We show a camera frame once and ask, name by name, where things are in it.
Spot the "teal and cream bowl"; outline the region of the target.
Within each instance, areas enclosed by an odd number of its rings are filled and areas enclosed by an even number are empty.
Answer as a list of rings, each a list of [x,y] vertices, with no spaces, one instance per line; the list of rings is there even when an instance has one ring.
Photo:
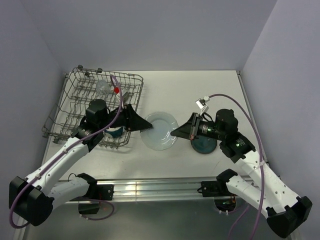
[[[116,139],[120,138],[124,133],[124,127],[115,127],[115,128],[108,128],[104,130],[104,136],[106,138]]]

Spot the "light blue scalloped plate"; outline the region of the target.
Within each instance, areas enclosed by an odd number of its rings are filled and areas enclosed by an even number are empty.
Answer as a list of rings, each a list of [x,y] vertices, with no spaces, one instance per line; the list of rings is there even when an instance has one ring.
[[[152,128],[142,130],[140,137],[149,149],[163,151],[175,144],[177,137],[172,136],[171,132],[179,125],[173,115],[157,111],[149,114],[145,120],[152,124]]]

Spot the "clear plastic cup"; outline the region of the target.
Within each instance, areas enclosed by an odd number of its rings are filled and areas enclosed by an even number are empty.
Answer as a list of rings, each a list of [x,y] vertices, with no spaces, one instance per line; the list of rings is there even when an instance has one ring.
[[[111,92],[111,89],[107,81],[99,80],[96,83],[96,93],[98,96],[106,96],[110,92]]]

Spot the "beige ceramic mug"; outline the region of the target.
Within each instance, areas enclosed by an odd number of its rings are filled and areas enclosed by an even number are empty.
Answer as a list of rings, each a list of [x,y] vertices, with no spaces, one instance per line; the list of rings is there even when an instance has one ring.
[[[123,101],[127,101],[128,99],[129,99],[129,91],[128,90],[126,90],[126,89],[124,89],[123,91],[122,91],[122,100]]]

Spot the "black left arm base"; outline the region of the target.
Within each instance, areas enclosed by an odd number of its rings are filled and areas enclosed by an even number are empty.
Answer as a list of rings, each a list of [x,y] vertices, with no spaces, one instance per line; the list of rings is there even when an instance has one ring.
[[[88,201],[92,199],[91,203],[79,203],[78,212],[80,215],[99,215],[98,218],[102,218],[104,214],[106,216],[111,216],[115,207],[111,203],[114,194],[114,185],[97,185],[93,193],[87,193],[84,196],[78,197],[78,201]]]

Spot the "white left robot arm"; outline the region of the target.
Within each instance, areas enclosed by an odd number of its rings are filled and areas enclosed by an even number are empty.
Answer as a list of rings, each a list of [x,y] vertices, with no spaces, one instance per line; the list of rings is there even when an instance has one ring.
[[[45,164],[28,176],[16,176],[9,184],[9,222],[17,214],[28,224],[39,226],[54,209],[64,203],[85,198],[95,201],[98,194],[97,180],[86,173],[78,174],[73,180],[57,185],[59,179],[78,160],[91,152],[104,138],[109,128],[124,127],[127,132],[143,131],[153,127],[139,116],[130,104],[119,103],[110,111],[102,99],[92,100],[85,115],[71,133],[63,147]]]

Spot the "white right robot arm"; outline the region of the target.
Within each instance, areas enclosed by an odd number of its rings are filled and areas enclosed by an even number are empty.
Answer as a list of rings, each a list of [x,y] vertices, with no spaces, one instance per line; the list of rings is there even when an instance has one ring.
[[[203,121],[197,113],[170,133],[177,138],[195,140],[199,137],[220,142],[222,153],[250,176],[252,186],[232,169],[220,173],[216,189],[222,195],[229,193],[241,197],[266,218],[267,224],[280,238],[287,238],[302,223],[311,211],[312,202],[307,196],[299,196],[291,190],[260,159],[255,146],[238,131],[238,120],[231,109],[220,109],[215,121]]]

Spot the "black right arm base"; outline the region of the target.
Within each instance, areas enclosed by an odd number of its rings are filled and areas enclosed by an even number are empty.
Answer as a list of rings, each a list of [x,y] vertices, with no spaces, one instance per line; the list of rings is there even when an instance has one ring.
[[[197,192],[203,198],[212,198],[214,200],[213,209],[220,215],[228,216],[246,206],[243,200],[230,193],[227,187],[217,180],[202,181]]]

